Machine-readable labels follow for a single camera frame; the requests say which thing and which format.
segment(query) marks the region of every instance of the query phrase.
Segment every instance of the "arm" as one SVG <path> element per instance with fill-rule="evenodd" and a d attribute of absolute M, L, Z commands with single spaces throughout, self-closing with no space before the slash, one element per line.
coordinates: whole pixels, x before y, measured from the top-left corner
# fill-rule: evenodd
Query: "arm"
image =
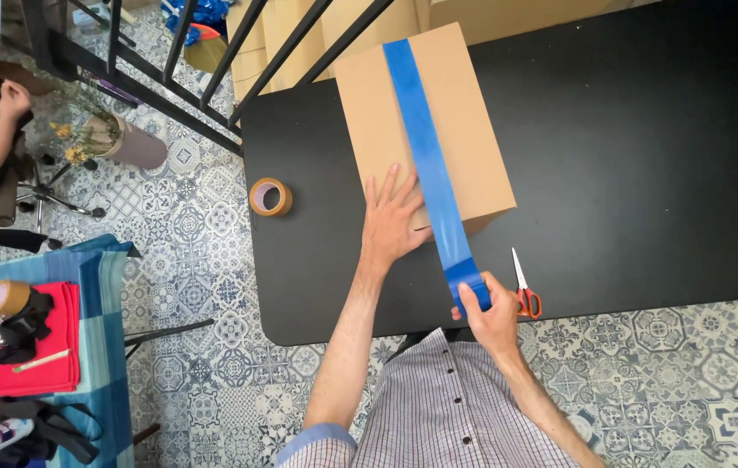
<path fill-rule="evenodd" d="M 516 404 L 528 419 L 583 468 L 602 467 L 603 462 L 551 401 L 520 352 L 516 342 L 516 312 L 519 310 L 516 294 L 505 290 L 488 271 L 482 273 L 482 279 L 490 291 L 493 303 L 490 310 L 482 312 L 479 309 L 476 294 L 466 284 L 459 285 L 461 301 L 467 309 L 470 330 L 505 376 Z M 457 307 L 453 308 L 452 314 L 456 320 L 461 318 Z"/>
<path fill-rule="evenodd" d="M 421 231 L 409 228 L 412 213 L 423 204 L 424 198 L 419 195 L 406 201 L 416 185 L 415 173 L 393 197 L 397 173 L 398 165 L 394 164 L 386 174 L 379 199 L 375 198 L 374 178 L 366 182 L 361 258 L 314 381 L 304 428 L 323 422 L 336 423 L 346 430 L 352 425 L 366 384 L 372 325 L 383 279 L 393 261 L 421 245 L 432 234 L 429 228 Z"/>
<path fill-rule="evenodd" d="M 0 88 L 0 167 L 10 153 L 16 133 L 16 121 L 28 112 L 31 102 L 28 91 L 13 81 L 5 81 Z"/>

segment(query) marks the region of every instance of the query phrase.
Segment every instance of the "black tabletop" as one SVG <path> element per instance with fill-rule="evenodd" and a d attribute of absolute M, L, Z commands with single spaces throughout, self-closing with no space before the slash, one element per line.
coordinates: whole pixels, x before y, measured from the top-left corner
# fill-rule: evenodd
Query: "black tabletop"
<path fill-rule="evenodd" d="M 518 208 L 470 237 L 543 319 L 738 299 L 738 1 L 666 0 L 469 48 Z M 254 215 L 262 328 L 327 341 L 352 282 L 364 201 L 334 80 L 252 101 L 248 185 L 294 193 Z M 458 327 L 434 244 L 386 278 L 375 335 Z"/>

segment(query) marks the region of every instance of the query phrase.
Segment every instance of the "brown packing tape roll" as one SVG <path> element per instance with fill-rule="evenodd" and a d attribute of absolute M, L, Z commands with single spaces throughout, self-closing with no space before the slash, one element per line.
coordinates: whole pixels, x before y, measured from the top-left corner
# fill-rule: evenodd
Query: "brown packing tape roll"
<path fill-rule="evenodd" d="M 28 303 L 31 286 L 25 282 L 0 281 L 0 315 L 10 316 L 22 310 Z"/>
<path fill-rule="evenodd" d="M 276 188 L 279 190 L 279 202 L 277 206 L 272 209 L 265 208 L 265 192 Z M 271 177 L 265 177 L 259 179 L 257 183 L 251 187 L 251 193 L 249 197 L 251 208 L 257 212 L 257 214 L 264 217 L 280 217 L 285 215 L 288 210 L 291 209 L 293 203 L 293 196 L 291 195 L 291 189 L 284 186 L 282 182 Z"/>

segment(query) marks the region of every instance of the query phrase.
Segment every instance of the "hand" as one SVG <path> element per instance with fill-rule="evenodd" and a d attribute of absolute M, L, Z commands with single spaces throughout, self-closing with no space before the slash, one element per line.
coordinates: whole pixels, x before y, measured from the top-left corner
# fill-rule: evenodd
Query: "hand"
<path fill-rule="evenodd" d="M 366 220 L 363 223 L 363 250 L 361 259 L 371 262 L 386 272 L 392 262 L 415 249 L 432 235 L 432 229 L 415 231 L 410 229 L 410 218 L 418 207 L 424 204 L 424 196 L 419 194 L 412 200 L 406 198 L 416 186 L 418 175 L 413 172 L 392 196 L 395 177 L 400 165 L 393 164 L 386 173 L 381 189 L 381 198 L 375 199 L 375 177 L 366 181 Z"/>
<path fill-rule="evenodd" d="M 481 274 L 485 286 L 490 292 L 490 302 L 493 304 L 487 312 L 479 308 L 476 293 L 466 284 L 459 284 L 461 303 L 467 309 L 467 322 L 470 330 L 481 346 L 494 358 L 516 357 L 519 354 L 519 345 L 516 342 L 516 313 L 520 309 L 519 298 L 516 293 L 506 290 L 489 271 Z M 458 307 L 453 307 L 453 320 L 459 320 L 461 314 Z"/>
<path fill-rule="evenodd" d="M 0 117 L 14 122 L 31 109 L 28 90 L 21 84 L 5 80 L 0 87 Z"/>

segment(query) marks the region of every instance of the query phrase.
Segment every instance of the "blue tape strip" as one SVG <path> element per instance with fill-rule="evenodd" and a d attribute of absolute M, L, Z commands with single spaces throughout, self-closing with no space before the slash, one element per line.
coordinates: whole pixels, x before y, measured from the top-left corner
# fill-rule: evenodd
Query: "blue tape strip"
<path fill-rule="evenodd" d="M 473 261 L 465 229 L 461 225 L 456 195 L 447 175 L 436 126 L 432 122 L 410 42 L 403 39 L 384 44 L 383 52 L 404 117 L 412 158 L 416 162 L 418 180 L 436 236 L 441 267 L 444 268 L 453 301 L 459 307 L 461 316 L 467 317 L 467 311 L 459 299 L 459 283 L 466 282 L 476 293 L 481 310 L 486 311 L 490 308 L 490 294 Z"/>

